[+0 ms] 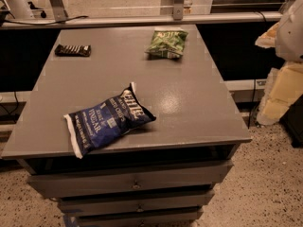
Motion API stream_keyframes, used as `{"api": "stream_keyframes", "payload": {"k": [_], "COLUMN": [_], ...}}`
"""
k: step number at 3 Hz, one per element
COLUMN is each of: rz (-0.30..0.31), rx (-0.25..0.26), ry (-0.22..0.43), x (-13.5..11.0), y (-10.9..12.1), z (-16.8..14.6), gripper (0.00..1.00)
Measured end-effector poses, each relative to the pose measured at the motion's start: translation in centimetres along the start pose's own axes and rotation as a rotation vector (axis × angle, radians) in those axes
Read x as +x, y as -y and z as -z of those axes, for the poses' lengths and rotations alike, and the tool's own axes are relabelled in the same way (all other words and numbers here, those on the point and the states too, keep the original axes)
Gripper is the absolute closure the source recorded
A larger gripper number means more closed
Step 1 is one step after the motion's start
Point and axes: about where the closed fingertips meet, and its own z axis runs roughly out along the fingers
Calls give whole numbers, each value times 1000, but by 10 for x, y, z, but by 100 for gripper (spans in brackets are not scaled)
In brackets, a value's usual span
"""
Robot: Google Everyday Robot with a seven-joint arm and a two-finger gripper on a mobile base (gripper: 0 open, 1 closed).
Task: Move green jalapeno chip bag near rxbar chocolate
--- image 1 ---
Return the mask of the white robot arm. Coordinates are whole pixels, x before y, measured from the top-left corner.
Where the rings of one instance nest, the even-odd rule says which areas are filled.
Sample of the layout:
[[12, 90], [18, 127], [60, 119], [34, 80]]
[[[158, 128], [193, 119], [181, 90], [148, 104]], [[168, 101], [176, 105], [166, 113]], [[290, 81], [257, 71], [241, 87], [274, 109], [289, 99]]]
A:
[[273, 47], [285, 62], [268, 75], [258, 107], [260, 125], [273, 125], [303, 95], [303, 0], [295, 0], [280, 21], [257, 38], [255, 45]]

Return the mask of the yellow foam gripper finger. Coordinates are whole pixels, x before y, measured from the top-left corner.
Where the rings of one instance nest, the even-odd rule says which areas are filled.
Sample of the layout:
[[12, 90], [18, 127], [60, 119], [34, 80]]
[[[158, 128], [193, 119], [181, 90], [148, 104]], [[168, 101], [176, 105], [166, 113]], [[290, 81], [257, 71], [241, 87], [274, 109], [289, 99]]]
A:
[[273, 125], [303, 95], [303, 26], [277, 22], [258, 36], [255, 45], [273, 48], [285, 62], [268, 75], [264, 96], [259, 104], [257, 122]]

